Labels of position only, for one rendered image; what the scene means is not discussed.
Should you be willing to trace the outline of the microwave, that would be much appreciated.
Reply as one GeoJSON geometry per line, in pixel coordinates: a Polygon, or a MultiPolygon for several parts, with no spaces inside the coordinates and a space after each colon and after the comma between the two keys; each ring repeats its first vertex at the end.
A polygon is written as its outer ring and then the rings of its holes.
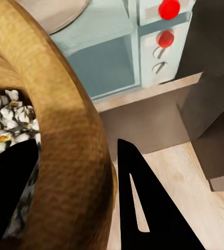
{"type": "Polygon", "coordinates": [[[171,20],[196,0],[17,0],[61,51],[112,34],[171,20]]]}

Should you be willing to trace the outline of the popcorn bag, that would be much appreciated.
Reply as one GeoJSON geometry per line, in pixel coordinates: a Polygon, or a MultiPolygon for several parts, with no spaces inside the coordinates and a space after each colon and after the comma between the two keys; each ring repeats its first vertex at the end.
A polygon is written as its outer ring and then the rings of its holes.
{"type": "Polygon", "coordinates": [[[33,106],[40,168],[23,237],[0,250],[107,250],[119,188],[102,120],[69,61],[17,0],[0,0],[0,95],[33,106]]]}

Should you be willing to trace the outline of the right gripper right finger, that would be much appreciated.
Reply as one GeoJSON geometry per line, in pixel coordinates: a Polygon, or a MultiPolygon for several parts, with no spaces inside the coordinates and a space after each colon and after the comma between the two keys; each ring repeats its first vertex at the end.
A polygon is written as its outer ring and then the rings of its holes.
{"type": "Polygon", "coordinates": [[[121,250],[205,250],[138,148],[118,140],[121,250]],[[150,232],[138,229],[130,174],[150,232]]]}

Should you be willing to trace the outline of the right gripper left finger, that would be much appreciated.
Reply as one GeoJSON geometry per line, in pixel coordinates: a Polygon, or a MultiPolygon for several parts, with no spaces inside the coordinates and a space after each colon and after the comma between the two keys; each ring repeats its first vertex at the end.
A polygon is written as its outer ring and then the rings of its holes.
{"type": "Polygon", "coordinates": [[[0,153],[0,242],[39,158],[35,139],[19,142],[0,153]]]}

